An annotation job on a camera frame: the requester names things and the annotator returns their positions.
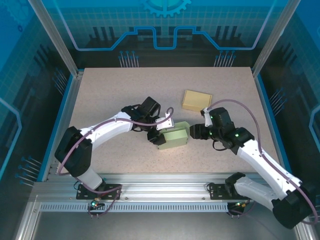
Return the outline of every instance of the light green block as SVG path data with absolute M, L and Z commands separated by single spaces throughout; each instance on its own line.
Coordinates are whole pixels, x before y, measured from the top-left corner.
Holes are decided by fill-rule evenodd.
M 162 129 L 161 134 L 164 135 L 166 143 L 157 146 L 159 150 L 171 149 L 186 145 L 189 137 L 190 125 L 186 122 L 177 122 L 174 128 Z

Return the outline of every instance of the cardboard box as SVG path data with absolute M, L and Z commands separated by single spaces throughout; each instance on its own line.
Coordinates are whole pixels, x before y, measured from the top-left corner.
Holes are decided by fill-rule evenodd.
M 182 108 L 200 112 L 202 109 L 207 108 L 211 105 L 211 99 L 211 94 L 185 90 Z

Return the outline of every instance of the table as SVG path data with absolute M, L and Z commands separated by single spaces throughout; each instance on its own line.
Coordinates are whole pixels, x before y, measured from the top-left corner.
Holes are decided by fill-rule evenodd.
M 161 114 L 174 108 L 173 119 L 190 125 L 204 123 L 200 113 L 182 109 L 185 90 L 212 94 L 212 103 L 235 99 L 247 105 L 260 125 L 262 147 L 278 161 L 267 120 L 249 67 L 151 67 L 86 68 L 72 113 L 70 126 L 77 129 L 106 120 L 123 107 L 141 104 L 150 96 L 161 104 Z M 223 103 L 236 127 L 257 136 L 248 112 L 235 103 Z M 91 166 L 97 173 L 234 173 L 255 172 L 231 151 L 219 152 L 211 140 L 158 150 L 146 132 L 128 132 L 99 146 Z

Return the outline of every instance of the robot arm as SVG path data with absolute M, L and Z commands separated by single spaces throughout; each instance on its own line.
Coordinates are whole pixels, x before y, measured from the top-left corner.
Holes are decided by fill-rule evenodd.
M 73 151 L 64 167 L 74 178 L 79 179 L 90 189 L 103 191 L 105 182 L 90 166 L 92 151 L 109 139 L 138 127 L 141 131 L 147 132 L 147 139 L 151 143 L 155 145 L 164 144 L 166 142 L 165 137 L 163 134 L 160 134 L 159 131 L 164 128 L 169 129 L 175 126 L 171 118 L 155 126 L 138 126 L 132 122 L 125 121 L 130 120 L 142 124 L 158 123 L 169 115 L 166 113 L 166 117 L 162 118 L 159 118 L 159 114 L 154 116 L 156 111 L 158 111 L 158 113 L 160 112 L 160 107 L 161 106 L 155 100 L 148 97 L 142 104 L 126 106 L 115 116 L 109 118 L 110 120 L 124 120 L 111 121 L 106 124 L 98 123 L 79 130 L 74 126 L 69 127 L 65 131 L 54 155 L 58 161 L 62 163 L 71 147 L 85 134 L 92 131 L 92 133 Z
M 226 150 L 231 150 L 249 163 L 270 186 L 256 183 L 245 174 L 237 172 L 225 180 L 225 189 L 230 196 L 248 197 L 264 205 L 273 212 L 282 225 L 289 229 L 311 214 L 311 208 L 299 191 L 264 160 L 259 152 L 258 142 L 248 130 L 243 127 L 235 128 L 226 109 L 205 108 L 201 114 L 205 123 L 191 126 L 191 137 L 202 140 L 212 139 L 213 147 L 215 142 L 221 142 Z M 311 201 L 315 201 L 313 186 L 303 184 L 299 178 L 287 172 L 264 150 L 262 153 L 277 170 L 300 187 Z

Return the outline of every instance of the vertical post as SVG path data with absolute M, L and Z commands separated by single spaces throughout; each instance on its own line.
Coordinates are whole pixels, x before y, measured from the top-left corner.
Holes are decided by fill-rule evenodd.
M 266 63 L 269 55 L 271 54 L 277 41 L 279 40 L 283 30 L 286 28 L 292 15 L 295 13 L 300 1 L 301 0 L 288 0 L 288 3 L 284 7 L 278 21 L 276 22 L 268 40 L 266 41 L 260 55 L 258 56 L 252 68 L 254 78 L 258 76 L 262 67 Z
M 64 61 L 66 67 L 75 78 L 78 76 L 78 68 L 70 55 L 63 39 L 61 38 L 54 22 L 52 21 L 47 9 L 41 0 L 28 0 L 31 7 L 33 8 L 36 16 L 40 20 L 42 26 L 44 27 L 46 33 L 50 37 L 52 43 L 60 54 L 62 60 Z

